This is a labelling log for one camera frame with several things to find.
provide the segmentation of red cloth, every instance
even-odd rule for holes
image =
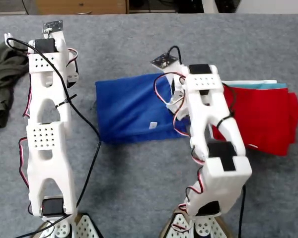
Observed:
[[[298,100],[295,93],[282,89],[234,88],[236,103],[233,107],[239,131],[246,147],[275,155],[286,155],[295,142],[298,124]],[[232,92],[225,88],[228,105],[233,101]],[[213,126],[215,139],[224,139]]]

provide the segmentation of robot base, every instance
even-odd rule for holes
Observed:
[[[76,227],[74,228],[74,232],[70,232],[70,234],[66,237],[63,237],[62,233],[63,229],[68,228],[63,228],[56,224],[55,230],[53,232],[53,227],[51,227],[33,236],[33,238],[103,238],[103,236],[100,234],[100,231],[87,214],[78,214],[75,218],[75,223]],[[40,229],[48,225],[48,223],[44,223]]]
[[[175,231],[171,225],[189,227],[186,213],[175,210],[171,219],[163,228],[159,238],[233,238],[221,217],[203,217],[196,220],[195,225],[187,232]]]

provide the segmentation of blue cloth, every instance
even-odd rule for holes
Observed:
[[[264,89],[287,88],[287,84],[285,83],[232,84],[231,87],[264,90]]]
[[[157,98],[153,81],[160,74],[96,82],[97,115],[101,139],[107,143],[129,143],[146,140],[179,138],[172,125],[172,113]],[[157,82],[160,95],[169,101],[167,79]],[[149,129],[150,122],[157,127]],[[177,121],[176,127],[186,131],[187,121]]]

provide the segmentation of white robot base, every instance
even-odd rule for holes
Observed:
[[[97,228],[94,226],[92,220],[88,215],[78,215],[75,219],[77,223],[72,228],[72,232],[69,231],[69,226],[63,226],[62,223],[57,223],[53,230],[53,227],[43,231],[38,238],[100,238]]]

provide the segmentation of circuit board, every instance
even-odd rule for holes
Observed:
[[[151,61],[151,63],[160,69],[165,69],[176,61],[178,61],[177,57],[164,53]]]
[[[43,24],[43,34],[63,31],[63,21],[51,21]]]

